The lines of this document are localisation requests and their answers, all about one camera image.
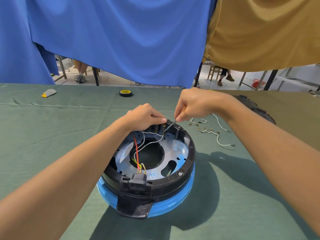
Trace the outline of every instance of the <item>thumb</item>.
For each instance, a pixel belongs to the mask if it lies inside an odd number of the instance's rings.
[[[176,121],[182,122],[182,121],[187,120],[189,117],[190,116],[188,115],[188,108],[186,108],[184,111],[181,112],[181,114],[178,115]]]
[[[151,117],[151,123],[153,125],[160,125],[167,122],[166,118],[160,118],[160,117]]]

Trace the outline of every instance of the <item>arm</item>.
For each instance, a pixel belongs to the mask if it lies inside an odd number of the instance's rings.
[[[320,152],[230,95],[183,90],[175,112],[178,122],[209,113],[229,124],[271,184],[320,236]]]
[[[0,239],[59,239],[125,137],[165,122],[140,105],[49,165],[0,202]]]

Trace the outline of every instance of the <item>person's left hand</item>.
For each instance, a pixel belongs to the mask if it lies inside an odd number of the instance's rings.
[[[167,122],[167,119],[150,104],[139,105],[134,110],[128,111],[123,119],[131,131],[144,131],[150,125]]]

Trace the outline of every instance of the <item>forearm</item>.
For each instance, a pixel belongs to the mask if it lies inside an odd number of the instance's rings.
[[[0,239],[59,239],[129,132],[119,119],[4,198]]]
[[[320,235],[320,153],[233,98],[223,105],[221,116],[257,165]]]

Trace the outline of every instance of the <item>person's right arm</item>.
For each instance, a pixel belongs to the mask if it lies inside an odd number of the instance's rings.
[[[320,152],[225,93],[182,91],[177,122],[215,113],[222,117],[271,184],[320,236]]]

